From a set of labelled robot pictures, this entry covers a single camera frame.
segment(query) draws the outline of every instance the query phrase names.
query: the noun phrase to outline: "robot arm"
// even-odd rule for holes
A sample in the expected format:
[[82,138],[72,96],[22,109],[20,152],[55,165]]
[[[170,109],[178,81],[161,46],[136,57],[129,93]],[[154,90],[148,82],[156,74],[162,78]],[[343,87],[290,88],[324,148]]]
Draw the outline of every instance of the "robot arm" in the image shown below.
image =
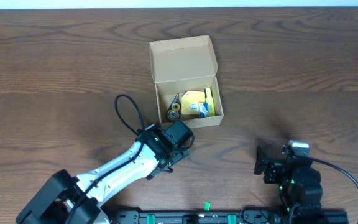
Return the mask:
[[107,164],[71,177],[54,174],[20,212],[16,223],[111,223],[101,206],[130,183],[152,179],[188,155],[194,135],[176,121],[167,130],[151,125],[130,149]]

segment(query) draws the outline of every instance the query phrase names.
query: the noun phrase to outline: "black wire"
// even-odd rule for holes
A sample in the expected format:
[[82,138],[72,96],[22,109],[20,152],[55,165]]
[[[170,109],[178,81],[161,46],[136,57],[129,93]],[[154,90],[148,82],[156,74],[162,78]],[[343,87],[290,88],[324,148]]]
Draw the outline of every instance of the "black wire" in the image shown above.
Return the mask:
[[[133,130],[124,120],[123,118],[121,117],[121,115],[119,114],[118,112],[118,108],[117,108],[117,101],[118,99],[120,99],[120,97],[126,97],[128,98],[132,104],[135,106],[138,114],[139,114],[139,119],[140,119],[140,123],[142,124],[142,131],[144,132],[145,131],[145,125],[144,125],[144,120],[142,118],[142,114],[140,113],[140,109],[139,107],[137,106],[137,104],[135,103],[135,101],[130,97],[130,96],[127,96],[127,95],[124,95],[124,94],[121,94],[121,95],[118,95],[116,97],[116,100],[114,101],[114,107],[116,109],[116,113],[119,117],[119,119],[122,121],[122,123],[125,124],[125,126],[127,126],[127,128],[129,128],[133,133],[135,133],[136,135],[139,135],[140,133],[136,132],[135,130]],[[142,140],[141,140],[141,144],[140,144],[140,148],[139,150],[136,152],[135,156],[132,157],[132,159],[122,163],[121,165],[109,170],[108,172],[106,172],[105,174],[103,174],[102,176],[98,177],[95,181],[92,182],[91,185],[89,185],[89,187],[84,191],[84,194],[80,197],[80,199],[77,201],[77,203],[74,204],[71,212],[68,214],[68,217],[67,217],[67,220],[66,220],[66,223],[70,223],[71,219],[73,218],[73,214],[75,212],[75,210],[82,204],[83,200],[86,198],[86,195],[91,191],[91,189],[93,187],[95,187],[101,180],[103,180],[105,177],[107,177],[108,175],[112,174],[113,172],[117,171],[118,169],[121,169],[122,167],[128,165],[129,163],[131,163],[132,161],[134,161],[137,156],[140,154],[142,148],[143,148],[143,145],[144,145],[144,137],[142,137]]]
[[296,157],[300,157],[300,158],[304,158],[304,159],[310,159],[312,161],[319,162],[321,164],[324,164],[324,165],[327,165],[329,167],[332,167],[332,168],[338,170],[339,172],[342,172],[343,174],[345,174],[348,178],[350,178],[353,181],[353,183],[356,185],[356,187],[358,189],[358,181],[355,180],[355,178],[353,176],[351,176],[350,173],[346,172],[344,169],[340,168],[339,166],[335,166],[334,164],[331,164],[329,162],[322,161],[321,159],[316,159],[316,158],[312,158],[312,157],[304,157],[304,156],[296,156]]
[[186,151],[187,149],[191,148],[191,147],[193,146],[193,143],[194,143],[194,140],[195,140],[195,139],[196,139],[196,137],[195,137],[194,135],[192,135],[190,145],[187,146],[187,147],[181,147],[180,150],[181,150],[181,151]]
[[290,216],[288,217],[288,224],[292,224],[292,218],[293,218],[293,212],[295,211],[295,209],[297,207],[301,206],[301,204],[296,203],[292,206],[291,210],[290,210]]
[[124,121],[124,119],[122,118],[121,114],[119,113],[118,107],[117,107],[117,102],[118,102],[118,99],[119,99],[120,97],[126,97],[126,98],[128,98],[128,99],[132,102],[132,104],[135,106],[135,108],[136,108],[136,110],[137,110],[137,113],[139,114],[140,122],[142,123],[142,129],[143,129],[143,131],[144,131],[144,130],[145,130],[145,126],[144,126],[143,118],[142,118],[142,115],[141,115],[141,113],[140,113],[139,107],[137,106],[137,104],[135,103],[135,101],[134,101],[130,96],[127,96],[127,95],[125,95],[125,94],[120,94],[120,95],[118,95],[118,96],[116,97],[116,100],[114,101],[114,107],[115,107],[115,109],[116,109],[116,113],[117,113],[119,119],[121,120],[121,122],[122,122],[127,128],[129,128],[133,133],[135,133],[136,135],[139,135],[140,133],[136,132],[133,128],[131,128],[131,127]]
[[287,206],[285,205],[285,203],[284,203],[284,200],[283,200],[283,192],[282,192],[282,190],[279,190],[278,196],[280,197],[281,203],[283,203],[283,205],[284,205],[285,207],[287,207]]
[[269,221],[269,218],[267,218],[266,215],[265,215],[261,210],[259,210],[259,213],[260,213],[264,218],[266,218],[267,221]]

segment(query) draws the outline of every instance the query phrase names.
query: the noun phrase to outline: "box lid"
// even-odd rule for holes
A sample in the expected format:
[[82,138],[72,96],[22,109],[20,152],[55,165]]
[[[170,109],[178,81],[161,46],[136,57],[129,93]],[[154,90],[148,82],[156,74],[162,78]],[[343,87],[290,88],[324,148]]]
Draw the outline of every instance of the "box lid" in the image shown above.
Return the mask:
[[155,83],[215,76],[218,63],[209,35],[150,42]]

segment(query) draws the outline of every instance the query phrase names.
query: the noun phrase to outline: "wooden table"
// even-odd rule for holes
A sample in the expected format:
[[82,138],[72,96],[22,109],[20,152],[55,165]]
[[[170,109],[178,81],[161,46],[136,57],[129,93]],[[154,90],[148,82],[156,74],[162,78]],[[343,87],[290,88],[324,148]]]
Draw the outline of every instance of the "wooden table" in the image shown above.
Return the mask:
[[[225,117],[194,129],[173,174],[134,182],[110,204],[143,210],[280,204],[254,175],[255,140],[309,142],[358,180],[358,8],[0,11],[0,223],[12,223],[56,171],[76,175],[124,152],[120,93],[157,123],[150,41],[209,34]],[[125,119],[140,124],[121,102]],[[358,219],[358,192],[321,171],[325,208]]]

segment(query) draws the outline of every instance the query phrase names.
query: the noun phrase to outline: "cardboard box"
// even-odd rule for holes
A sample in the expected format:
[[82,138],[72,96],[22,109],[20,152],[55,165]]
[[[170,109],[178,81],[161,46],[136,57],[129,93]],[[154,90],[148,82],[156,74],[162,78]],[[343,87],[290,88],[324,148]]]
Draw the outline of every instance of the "cardboard box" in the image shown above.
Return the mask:
[[218,63],[208,35],[150,42],[152,76],[157,94],[161,127],[169,125],[167,110],[177,93],[211,88],[216,116],[193,118],[181,116],[190,128],[219,125],[223,119],[216,72]]

